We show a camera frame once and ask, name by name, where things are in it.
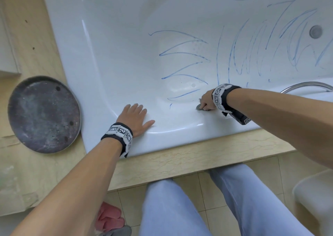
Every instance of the tile floor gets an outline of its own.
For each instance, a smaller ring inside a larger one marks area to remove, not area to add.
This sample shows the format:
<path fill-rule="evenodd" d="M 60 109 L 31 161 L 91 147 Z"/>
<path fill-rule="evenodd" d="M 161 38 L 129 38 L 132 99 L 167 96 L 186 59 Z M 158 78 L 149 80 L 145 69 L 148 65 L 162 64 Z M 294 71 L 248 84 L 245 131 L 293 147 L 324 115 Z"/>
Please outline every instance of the tile floor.
<path fill-rule="evenodd" d="M 301 179 L 326 168 L 298 152 L 273 156 L 246 163 L 295 216 L 316 236 L 318 222 L 292 197 L 292 188 Z M 236 219 L 225 203 L 223 194 L 205 172 L 175 177 L 174 181 L 189 196 L 213 236 L 239 236 Z M 141 222 L 141 206 L 146 185 L 108 193 L 105 201 L 121 208 L 126 224 L 137 236 Z"/>

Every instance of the hand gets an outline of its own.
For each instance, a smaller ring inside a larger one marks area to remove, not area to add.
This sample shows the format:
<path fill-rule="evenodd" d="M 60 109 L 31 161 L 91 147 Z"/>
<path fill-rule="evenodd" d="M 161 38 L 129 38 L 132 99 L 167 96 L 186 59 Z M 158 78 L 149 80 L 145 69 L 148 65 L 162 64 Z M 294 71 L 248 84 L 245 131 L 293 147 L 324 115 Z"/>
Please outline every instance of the hand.
<path fill-rule="evenodd" d="M 200 109 L 206 110 L 215 110 L 216 106 L 213 102 L 213 99 L 211 97 L 211 94 L 213 93 L 215 89 L 212 89 L 210 91 L 207 91 L 204 95 L 202 95 L 201 100 L 200 100 Z"/>
<path fill-rule="evenodd" d="M 140 136 L 148 128 L 150 128 L 154 123 L 155 120 L 149 120 L 144 125 L 144 117 L 147 114 L 147 109 L 143 109 L 143 105 L 126 105 L 119 115 L 117 122 L 124 123 L 127 125 L 133 132 L 133 138 Z"/>

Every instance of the marble countertop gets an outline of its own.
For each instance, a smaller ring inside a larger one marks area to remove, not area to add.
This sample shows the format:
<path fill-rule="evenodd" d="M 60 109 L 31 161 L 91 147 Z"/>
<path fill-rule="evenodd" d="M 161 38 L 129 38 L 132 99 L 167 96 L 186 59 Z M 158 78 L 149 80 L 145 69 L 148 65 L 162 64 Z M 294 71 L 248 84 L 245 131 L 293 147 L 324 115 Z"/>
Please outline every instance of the marble countertop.
<path fill-rule="evenodd" d="M 20 81 L 46 75 L 66 83 L 44 0 L 2 0 L 2 9 L 22 74 L 0 80 L 0 137 L 13 135 L 7 104 Z M 292 150 L 291 145 L 262 129 L 238 133 L 120 160 L 109 190 Z M 22 144 L 0 150 L 0 156 L 15 166 L 22 193 L 36 192 L 39 202 L 85 154 L 81 135 L 56 154 L 39 154 Z"/>

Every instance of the jeans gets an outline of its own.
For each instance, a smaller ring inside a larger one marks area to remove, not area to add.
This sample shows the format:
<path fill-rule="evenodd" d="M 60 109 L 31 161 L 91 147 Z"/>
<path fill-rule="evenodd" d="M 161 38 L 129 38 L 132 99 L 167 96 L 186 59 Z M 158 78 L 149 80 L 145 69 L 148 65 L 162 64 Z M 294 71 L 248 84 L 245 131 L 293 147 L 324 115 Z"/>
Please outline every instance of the jeans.
<path fill-rule="evenodd" d="M 242 236 L 313 236 L 248 166 L 214 168 L 209 174 L 237 219 Z M 212 235 L 172 179 L 148 184 L 142 210 L 139 236 Z"/>

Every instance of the leg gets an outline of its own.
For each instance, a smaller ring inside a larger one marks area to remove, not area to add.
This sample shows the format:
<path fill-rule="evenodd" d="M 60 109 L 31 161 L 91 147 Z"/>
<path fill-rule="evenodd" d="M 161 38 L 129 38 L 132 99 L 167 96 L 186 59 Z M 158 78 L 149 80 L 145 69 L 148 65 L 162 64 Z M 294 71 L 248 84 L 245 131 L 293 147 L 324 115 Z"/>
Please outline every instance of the leg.
<path fill-rule="evenodd" d="M 140 236 L 211 236 L 188 196 L 172 180 L 147 186 Z"/>
<path fill-rule="evenodd" d="M 242 236 L 313 236 L 244 164 L 210 170 Z"/>

